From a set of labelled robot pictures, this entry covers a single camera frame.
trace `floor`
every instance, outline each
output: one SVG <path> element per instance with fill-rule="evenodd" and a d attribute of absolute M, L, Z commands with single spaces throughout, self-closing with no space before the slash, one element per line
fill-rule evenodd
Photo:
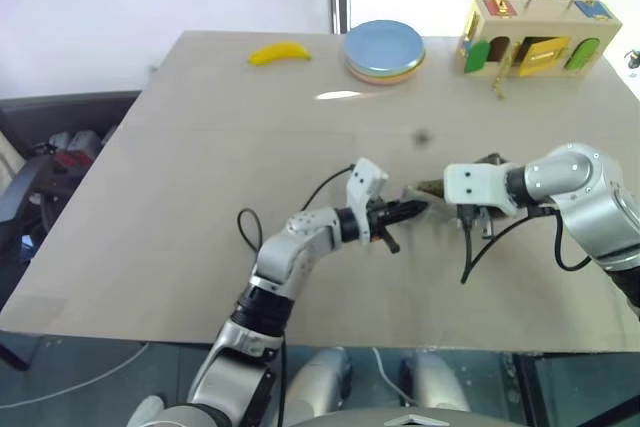
<path fill-rule="evenodd" d="M 142 345 L 6 333 L 0 333 L 0 341 L 21 356 L 32 358 L 31 369 L 26 373 L 0 365 L 3 427 L 124 426 L 140 400 L 149 394 L 159 394 L 169 404 L 184 401 L 191 379 L 206 355 L 206 350 L 199 347 L 153 344 L 126 367 L 90 386 L 50 400 L 3 408 L 96 377 L 130 358 Z M 307 347 L 290 347 L 290 377 L 314 352 Z M 410 351 L 381 353 L 388 375 L 397 381 L 400 362 Z M 398 405 L 397 396 L 380 379 L 371 350 L 349 349 L 349 354 L 354 368 L 353 389 L 344 408 Z M 473 411 L 524 423 L 522 398 L 508 373 L 508 356 L 475 351 L 439 354 L 456 372 Z M 542 360 L 538 370 L 553 427 L 578 425 L 640 393 L 640 354 Z M 640 425 L 640 420 L 630 422 L 625 426 Z"/>

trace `toy banana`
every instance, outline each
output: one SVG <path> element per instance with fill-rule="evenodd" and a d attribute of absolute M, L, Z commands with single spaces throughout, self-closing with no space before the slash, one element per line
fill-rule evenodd
<path fill-rule="evenodd" d="M 311 55 L 297 42 L 277 42 L 256 50 L 249 56 L 251 65 L 264 65 L 280 59 L 311 60 Z"/>

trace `black chair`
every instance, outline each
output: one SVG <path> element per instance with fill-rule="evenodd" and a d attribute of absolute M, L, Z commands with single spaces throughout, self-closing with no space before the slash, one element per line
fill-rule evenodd
<path fill-rule="evenodd" d="M 0 309 L 20 282 L 84 172 L 60 168 L 52 155 L 37 155 L 58 132 L 92 130 L 104 136 L 119 124 L 139 92 L 83 94 L 0 101 L 0 132 L 26 159 L 0 195 Z M 40 194 L 39 205 L 29 201 Z M 23 244 L 28 235 L 31 245 Z M 0 343 L 0 359 L 17 370 L 29 365 Z"/>

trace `white cable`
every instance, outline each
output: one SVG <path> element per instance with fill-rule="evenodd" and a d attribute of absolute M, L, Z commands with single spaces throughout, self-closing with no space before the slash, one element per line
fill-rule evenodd
<path fill-rule="evenodd" d="M 98 377 L 95 377 L 95 378 L 93 378 L 91 380 L 87 380 L 86 382 L 82 382 L 81 384 L 77 384 L 77 385 L 74 385 L 72 387 L 68 387 L 68 388 L 66 388 L 64 390 L 60 390 L 60 391 L 54 392 L 52 394 L 43 395 L 42 397 L 37 397 L 35 399 L 23 400 L 21 402 L 16 402 L 15 404 L 0 405 L 0 409 L 13 409 L 15 407 L 22 407 L 23 405 L 35 404 L 36 402 L 42 402 L 44 400 L 53 399 L 54 397 L 58 397 L 60 395 L 68 394 L 70 392 L 75 392 L 76 390 L 79 390 L 79 389 L 82 389 L 84 387 L 87 387 L 88 385 L 95 384 L 96 382 L 99 382 L 102 379 L 106 379 L 110 375 L 115 374 L 119 370 L 124 369 L 127 365 L 129 365 L 131 362 L 133 362 L 138 357 L 140 357 L 145 352 L 145 350 L 147 350 L 148 348 L 149 348 L 149 344 L 143 345 L 142 348 L 140 350 L 138 350 L 138 352 L 136 352 L 134 355 L 132 355 L 127 360 L 122 362 L 120 365 L 114 367 L 113 369 L 111 369 L 111 370 L 105 372 L 104 374 L 99 375 Z"/>
<path fill-rule="evenodd" d="M 400 387 L 391 382 L 391 379 L 387 377 L 387 373 L 384 371 L 382 358 L 380 357 L 380 352 L 378 352 L 378 349 L 376 347 L 371 347 L 371 350 L 373 351 L 373 355 L 375 355 L 376 357 L 376 362 L 378 363 L 378 372 L 380 372 L 380 377 L 382 377 L 382 380 L 384 380 L 386 384 L 396 392 L 396 394 L 402 397 L 407 404 L 417 405 L 418 403 L 415 400 L 405 394 Z"/>

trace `yellow door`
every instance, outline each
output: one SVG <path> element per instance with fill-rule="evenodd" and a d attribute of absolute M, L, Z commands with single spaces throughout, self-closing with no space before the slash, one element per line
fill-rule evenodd
<path fill-rule="evenodd" d="M 531 44 L 524 55 L 518 75 L 532 75 L 550 69 L 569 45 L 569 37 L 555 37 Z"/>

